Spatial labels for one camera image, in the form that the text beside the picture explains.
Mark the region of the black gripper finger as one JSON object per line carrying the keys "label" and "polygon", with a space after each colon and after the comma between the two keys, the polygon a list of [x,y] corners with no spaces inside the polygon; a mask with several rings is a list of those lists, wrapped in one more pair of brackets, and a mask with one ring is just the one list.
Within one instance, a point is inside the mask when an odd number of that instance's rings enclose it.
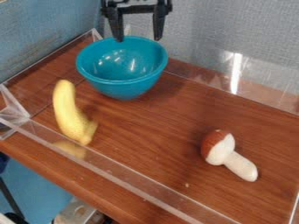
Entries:
{"label": "black gripper finger", "polygon": [[153,7],[153,39],[160,40],[164,32],[164,18],[166,13],[166,7],[162,4],[157,4]]}
{"label": "black gripper finger", "polygon": [[122,15],[115,8],[106,9],[106,20],[115,41],[121,42],[123,40],[123,23]]}

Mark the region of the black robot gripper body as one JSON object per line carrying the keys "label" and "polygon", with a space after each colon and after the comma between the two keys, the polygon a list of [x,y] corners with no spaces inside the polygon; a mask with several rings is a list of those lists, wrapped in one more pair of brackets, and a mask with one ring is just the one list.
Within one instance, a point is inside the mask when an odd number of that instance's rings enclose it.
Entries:
{"label": "black robot gripper body", "polygon": [[168,14],[173,10],[172,0],[153,0],[153,3],[140,3],[140,1],[146,0],[99,0],[101,13],[142,14],[161,10]]}

